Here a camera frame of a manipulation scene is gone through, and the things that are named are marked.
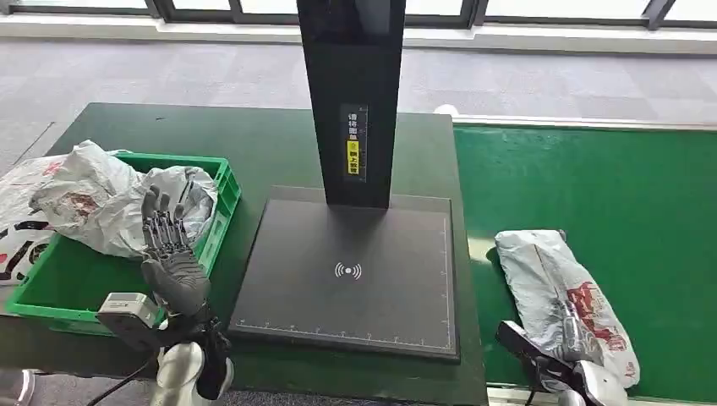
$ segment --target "wrapped package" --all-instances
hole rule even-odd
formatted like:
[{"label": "wrapped package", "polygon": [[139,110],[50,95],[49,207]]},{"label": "wrapped package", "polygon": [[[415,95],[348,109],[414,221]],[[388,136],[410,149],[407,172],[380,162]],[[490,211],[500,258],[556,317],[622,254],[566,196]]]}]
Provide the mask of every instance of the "wrapped package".
[{"label": "wrapped package", "polygon": [[559,359],[604,366],[624,387],[638,383],[638,358],[625,328],[560,232],[503,231],[495,245],[531,340]]},{"label": "wrapped package", "polygon": [[93,250],[141,257],[141,205],[152,185],[169,195],[170,212],[183,202],[192,244],[208,231],[217,195],[206,171],[169,167],[140,173],[89,140],[73,148],[52,179],[32,195],[30,207],[43,211],[55,231]]},{"label": "wrapped package", "polygon": [[64,159],[29,159],[0,178],[0,286],[22,282],[54,234],[45,213],[27,203]]}]

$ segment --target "black cable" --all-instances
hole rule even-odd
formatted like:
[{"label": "black cable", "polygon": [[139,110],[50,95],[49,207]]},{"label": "black cable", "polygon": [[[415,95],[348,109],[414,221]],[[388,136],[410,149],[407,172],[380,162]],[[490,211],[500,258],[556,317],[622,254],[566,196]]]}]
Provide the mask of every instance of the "black cable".
[{"label": "black cable", "polygon": [[530,394],[528,395],[528,400],[525,401],[525,406],[530,406],[533,402],[533,396],[535,396],[535,389],[530,389]]},{"label": "black cable", "polygon": [[535,393],[538,391],[536,388],[538,385],[540,385],[540,363],[538,360],[535,360],[535,381],[534,384],[530,387],[530,394],[528,395],[528,400],[525,401],[525,406],[530,406],[530,404],[533,402],[533,397],[535,396]]},{"label": "black cable", "polygon": [[150,366],[153,360],[156,359],[157,355],[159,355],[158,352],[155,352],[150,356],[150,358],[147,359],[147,361],[135,372],[132,372],[129,374],[126,378],[122,379],[117,385],[107,389],[105,392],[97,396],[96,398],[90,400],[90,402],[87,404],[87,406],[95,406],[99,402],[102,401],[102,399],[108,397],[109,395],[113,394],[115,391],[117,391],[120,387],[123,387],[127,385],[130,381],[132,381],[134,378],[137,377],[143,370],[145,370],[146,367]]}]

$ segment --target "green plastic crate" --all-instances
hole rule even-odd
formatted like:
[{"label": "green plastic crate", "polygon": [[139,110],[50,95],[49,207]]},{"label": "green plastic crate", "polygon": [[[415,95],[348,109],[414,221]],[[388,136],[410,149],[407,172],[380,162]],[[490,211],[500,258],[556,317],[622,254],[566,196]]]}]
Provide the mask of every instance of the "green plastic crate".
[{"label": "green plastic crate", "polygon": [[[218,193],[214,220],[194,250],[210,274],[241,196],[229,162],[224,158],[131,152],[116,157],[144,173],[153,167],[179,165],[201,167],[214,178]],[[96,319],[96,311],[111,292],[150,293],[140,273],[140,260],[103,255],[56,233],[6,302],[6,309],[38,319],[52,330],[111,336]]]}]

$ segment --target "black scanning platform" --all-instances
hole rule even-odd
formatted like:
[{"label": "black scanning platform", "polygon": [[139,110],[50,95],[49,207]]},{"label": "black scanning platform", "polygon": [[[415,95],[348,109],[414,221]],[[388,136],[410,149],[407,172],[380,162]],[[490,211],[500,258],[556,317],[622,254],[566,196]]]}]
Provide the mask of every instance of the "black scanning platform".
[{"label": "black scanning platform", "polygon": [[229,334],[459,360],[452,246],[448,199],[274,187]]}]

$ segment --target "gray carpet floor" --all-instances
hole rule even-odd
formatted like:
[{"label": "gray carpet floor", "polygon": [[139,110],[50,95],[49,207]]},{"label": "gray carpet floor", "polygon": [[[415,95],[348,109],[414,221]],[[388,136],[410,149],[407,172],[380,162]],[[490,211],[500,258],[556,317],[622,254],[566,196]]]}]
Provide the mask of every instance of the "gray carpet floor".
[{"label": "gray carpet floor", "polygon": [[[299,46],[0,40],[0,175],[43,155],[88,102],[310,108]],[[465,114],[717,123],[717,59],[409,49],[398,104],[402,112],[452,104]],[[111,385],[43,376],[32,404],[81,405]],[[149,393],[133,382],[103,404],[146,404]],[[255,392],[226,401],[351,403]]]}]

